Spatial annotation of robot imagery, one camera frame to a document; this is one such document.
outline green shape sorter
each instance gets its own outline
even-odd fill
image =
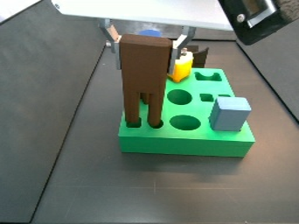
[[[147,123],[147,105],[141,101],[142,127],[129,128],[125,115],[119,127],[123,152],[245,157],[256,142],[249,123],[242,130],[215,131],[210,115],[218,96],[234,97],[223,70],[194,68],[181,83],[167,80],[163,127]]]

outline brown block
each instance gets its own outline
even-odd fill
[[[126,34],[119,46],[126,121],[129,123],[139,121],[142,95],[145,103],[149,103],[147,121],[153,127],[157,127],[162,120],[173,41],[169,38]]]

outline square hole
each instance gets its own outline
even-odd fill
[[[219,94],[219,96],[222,96],[222,97],[230,97],[229,94]]]
[[[201,100],[203,102],[214,102],[213,94],[201,94]]]

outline black object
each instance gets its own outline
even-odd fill
[[[190,52],[193,52],[194,59],[191,67],[205,67],[210,48],[207,47],[202,51],[199,51],[198,45],[187,45],[186,48],[189,49]]]
[[[256,44],[299,18],[297,0],[219,0],[238,38]]]

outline light blue cube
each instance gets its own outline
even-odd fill
[[[251,107],[243,97],[219,97],[210,113],[214,130],[241,131],[249,118]]]

